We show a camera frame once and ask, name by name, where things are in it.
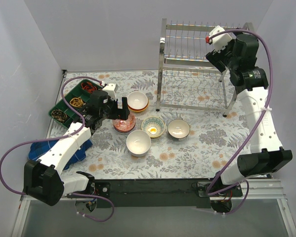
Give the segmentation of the blue zigzag red-inside bowl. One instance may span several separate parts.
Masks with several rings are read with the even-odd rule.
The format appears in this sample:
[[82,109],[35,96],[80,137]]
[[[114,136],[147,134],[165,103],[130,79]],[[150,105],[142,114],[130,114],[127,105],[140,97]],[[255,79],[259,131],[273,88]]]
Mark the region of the blue zigzag red-inside bowl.
[[121,131],[128,131],[135,127],[136,118],[133,114],[130,114],[127,120],[115,119],[112,123],[114,127]]

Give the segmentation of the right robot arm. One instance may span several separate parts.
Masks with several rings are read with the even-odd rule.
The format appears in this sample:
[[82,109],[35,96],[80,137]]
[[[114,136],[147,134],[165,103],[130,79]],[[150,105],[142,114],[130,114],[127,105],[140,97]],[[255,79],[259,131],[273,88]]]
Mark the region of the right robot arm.
[[247,120],[250,134],[244,145],[250,143],[250,154],[236,152],[219,171],[210,186],[219,196],[227,195],[231,187],[245,178],[277,172],[293,158],[291,150],[285,150],[274,127],[269,106],[273,76],[256,66],[257,51],[262,39],[249,31],[235,30],[235,38],[229,31],[218,30],[206,37],[214,50],[206,55],[207,60],[220,72],[229,71],[230,82],[235,87]]

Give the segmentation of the cream bowl with teal stripes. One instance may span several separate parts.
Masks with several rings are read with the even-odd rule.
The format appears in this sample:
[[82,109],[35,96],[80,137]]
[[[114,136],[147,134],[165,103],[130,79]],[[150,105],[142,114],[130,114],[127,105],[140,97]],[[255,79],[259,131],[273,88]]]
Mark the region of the cream bowl with teal stripes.
[[148,117],[143,120],[141,130],[146,132],[150,138],[158,138],[165,131],[165,123],[158,117]]

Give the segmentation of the teal and white bowl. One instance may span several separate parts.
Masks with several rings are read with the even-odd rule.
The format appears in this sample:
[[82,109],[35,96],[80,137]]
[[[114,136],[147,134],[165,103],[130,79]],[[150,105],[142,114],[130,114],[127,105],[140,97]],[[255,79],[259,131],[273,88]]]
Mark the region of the teal and white bowl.
[[187,138],[190,133],[189,124],[182,119],[174,119],[169,122],[167,131],[171,139],[181,141]]

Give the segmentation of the yellow bowl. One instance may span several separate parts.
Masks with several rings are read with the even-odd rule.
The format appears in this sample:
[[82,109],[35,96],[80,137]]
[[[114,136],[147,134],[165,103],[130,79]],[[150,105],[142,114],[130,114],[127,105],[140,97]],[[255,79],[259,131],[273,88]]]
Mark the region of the yellow bowl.
[[135,113],[140,113],[140,112],[143,112],[144,110],[146,110],[148,108],[148,104],[144,107],[144,108],[141,108],[140,110],[137,110],[137,109],[133,109],[131,108],[130,106],[128,106],[128,109],[132,112],[135,112]]

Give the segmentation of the red and white floral bowl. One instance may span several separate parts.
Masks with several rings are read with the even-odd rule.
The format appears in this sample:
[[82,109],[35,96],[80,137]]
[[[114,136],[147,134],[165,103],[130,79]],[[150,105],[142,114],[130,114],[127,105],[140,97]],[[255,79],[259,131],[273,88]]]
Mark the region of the red and white floral bowl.
[[117,132],[121,133],[121,134],[126,134],[126,133],[129,133],[129,132],[131,132],[131,131],[134,130],[134,129],[132,128],[132,129],[130,129],[130,130],[128,130],[128,131],[121,131],[121,130],[117,129],[116,127],[114,127],[114,129],[115,129]]

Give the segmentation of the white ribbed bowl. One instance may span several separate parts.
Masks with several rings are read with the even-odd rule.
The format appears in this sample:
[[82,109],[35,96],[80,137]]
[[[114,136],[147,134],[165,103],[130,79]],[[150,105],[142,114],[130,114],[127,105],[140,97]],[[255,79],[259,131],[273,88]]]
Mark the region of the white ribbed bowl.
[[150,148],[148,149],[128,149],[129,153],[134,157],[144,157],[148,154]]
[[142,130],[132,131],[126,139],[127,149],[148,149],[151,147],[151,138]]

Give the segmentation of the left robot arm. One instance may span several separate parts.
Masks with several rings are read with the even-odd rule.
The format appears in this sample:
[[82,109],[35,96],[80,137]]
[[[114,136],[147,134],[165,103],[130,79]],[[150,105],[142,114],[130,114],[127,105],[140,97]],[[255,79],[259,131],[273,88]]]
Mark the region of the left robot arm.
[[91,197],[95,192],[95,178],[82,171],[69,176],[62,172],[81,146],[102,126],[105,119],[127,120],[130,114],[127,97],[111,99],[104,90],[94,91],[80,109],[74,109],[77,117],[68,128],[65,137],[43,154],[38,160],[30,160],[24,166],[23,192],[50,206],[67,194]]

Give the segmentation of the orange bowl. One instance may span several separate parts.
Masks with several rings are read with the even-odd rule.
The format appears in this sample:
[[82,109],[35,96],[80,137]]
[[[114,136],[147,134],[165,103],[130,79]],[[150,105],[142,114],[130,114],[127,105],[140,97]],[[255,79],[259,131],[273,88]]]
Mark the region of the orange bowl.
[[140,91],[133,91],[127,96],[128,107],[133,111],[142,111],[148,106],[147,96]]

